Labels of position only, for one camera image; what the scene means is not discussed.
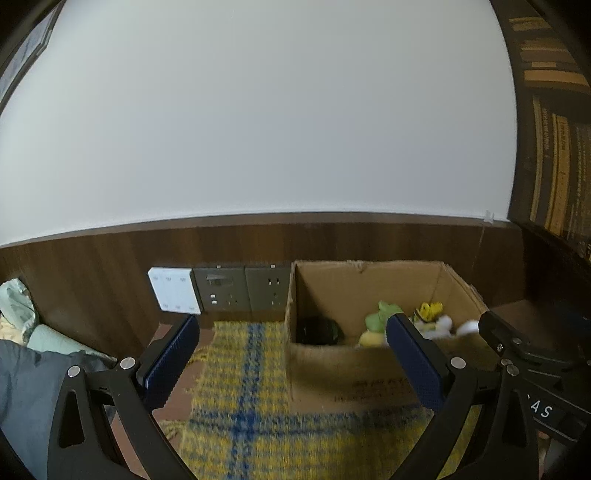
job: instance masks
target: white switch panel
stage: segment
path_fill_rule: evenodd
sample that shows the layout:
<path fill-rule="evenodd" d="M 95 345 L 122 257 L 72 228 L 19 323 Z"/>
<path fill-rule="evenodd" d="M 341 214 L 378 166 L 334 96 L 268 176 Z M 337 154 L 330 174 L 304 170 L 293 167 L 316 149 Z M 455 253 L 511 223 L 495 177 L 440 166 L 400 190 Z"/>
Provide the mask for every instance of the white switch panel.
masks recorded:
<path fill-rule="evenodd" d="M 201 313 L 192 273 L 191 268 L 150 268 L 148 277 L 162 311 Z"/>

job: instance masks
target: blue gripper pad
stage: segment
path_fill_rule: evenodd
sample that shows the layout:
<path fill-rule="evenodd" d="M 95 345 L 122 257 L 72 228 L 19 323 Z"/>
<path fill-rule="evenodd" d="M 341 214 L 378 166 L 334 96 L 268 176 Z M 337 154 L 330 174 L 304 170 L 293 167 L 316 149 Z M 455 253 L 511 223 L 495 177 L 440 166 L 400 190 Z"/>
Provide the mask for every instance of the blue gripper pad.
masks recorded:
<path fill-rule="evenodd" d="M 148 411 L 164 407 L 198 343 L 199 322 L 190 316 L 144 377 L 142 401 Z"/>
<path fill-rule="evenodd" d="M 410 328 L 415 329 L 420 336 L 420 340 L 431 344 L 430 340 L 423 339 L 410 320 L 406 317 L 404 320 L 408 322 Z M 388 319 L 386 323 L 386 340 L 394 355 L 396 355 L 396 359 L 403 368 L 404 373 L 406 373 L 421 405 L 437 412 L 443 407 L 445 401 L 443 379 L 402 321 L 396 315 Z"/>

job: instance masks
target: gray switch panel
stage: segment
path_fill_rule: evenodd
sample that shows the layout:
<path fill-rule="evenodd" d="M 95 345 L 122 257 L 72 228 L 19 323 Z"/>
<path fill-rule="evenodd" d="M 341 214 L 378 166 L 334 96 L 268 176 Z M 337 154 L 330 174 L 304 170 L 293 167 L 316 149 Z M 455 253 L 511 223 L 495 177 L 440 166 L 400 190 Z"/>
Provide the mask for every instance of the gray switch panel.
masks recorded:
<path fill-rule="evenodd" d="M 195 268 L 193 271 L 204 311 L 250 311 L 243 267 Z"/>
<path fill-rule="evenodd" d="M 253 312 L 285 310 L 291 267 L 246 267 L 244 270 Z"/>

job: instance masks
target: yellow and blue rug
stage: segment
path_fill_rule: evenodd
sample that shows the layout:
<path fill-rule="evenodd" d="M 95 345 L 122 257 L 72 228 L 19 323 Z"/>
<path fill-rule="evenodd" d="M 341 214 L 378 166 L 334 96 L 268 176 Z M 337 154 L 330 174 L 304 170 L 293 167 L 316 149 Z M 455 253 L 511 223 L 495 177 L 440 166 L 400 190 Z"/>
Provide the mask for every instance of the yellow and blue rug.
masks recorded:
<path fill-rule="evenodd" d="M 431 418 L 420 406 L 290 414 L 283 324 L 217 322 L 215 331 L 179 449 L 200 480 L 388 479 Z M 468 423 L 442 476 L 462 457 Z"/>

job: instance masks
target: plush toy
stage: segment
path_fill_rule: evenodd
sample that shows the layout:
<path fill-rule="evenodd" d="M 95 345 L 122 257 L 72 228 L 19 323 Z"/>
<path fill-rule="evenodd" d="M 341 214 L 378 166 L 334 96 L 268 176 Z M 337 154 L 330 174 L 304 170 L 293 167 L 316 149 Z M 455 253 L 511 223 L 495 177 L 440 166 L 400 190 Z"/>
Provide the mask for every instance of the plush toy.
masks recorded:
<path fill-rule="evenodd" d="M 473 333 L 478 333 L 478 320 L 468 320 L 462 323 L 456 330 L 456 336 L 458 337 L 464 337 Z"/>
<path fill-rule="evenodd" d="M 437 324 L 435 322 L 427 323 L 422 320 L 414 320 L 414 319 L 413 319 L 413 325 L 421 333 L 430 332 L 431 330 L 435 330 L 435 328 L 437 327 Z"/>
<path fill-rule="evenodd" d="M 427 340 L 449 338 L 452 336 L 453 322 L 449 315 L 441 315 L 435 322 L 426 323 L 425 325 L 433 325 L 433 328 L 429 330 L 421 331 L 419 329 L 422 336 Z"/>
<path fill-rule="evenodd" d="M 402 308 L 395 303 L 386 303 L 380 300 L 377 313 L 370 313 L 365 317 L 365 326 L 370 332 L 384 333 L 386 331 L 386 321 L 397 313 L 402 313 Z"/>
<path fill-rule="evenodd" d="M 385 333 L 377 333 L 377 332 L 370 332 L 366 330 L 361 334 L 359 337 L 359 346 L 382 346 L 386 345 L 386 334 Z"/>
<path fill-rule="evenodd" d="M 437 301 L 435 303 L 421 303 L 421 306 L 414 311 L 414 320 L 422 320 L 424 322 L 433 322 L 439 318 L 443 313 L 443 303 Z"/>
<path fill-rule="evenodd" d="M 378 311 L 370 313 L 365 317 L 365 326 L 368 328 L 366 332 L 361 334 L 359 338 L 360 346 L 382 346 L 386 344 L 386 321 L 397 313 L 402 313 L 400 308 L 395 303 L 387 303 L 380 300 L 378 302 Z"/>

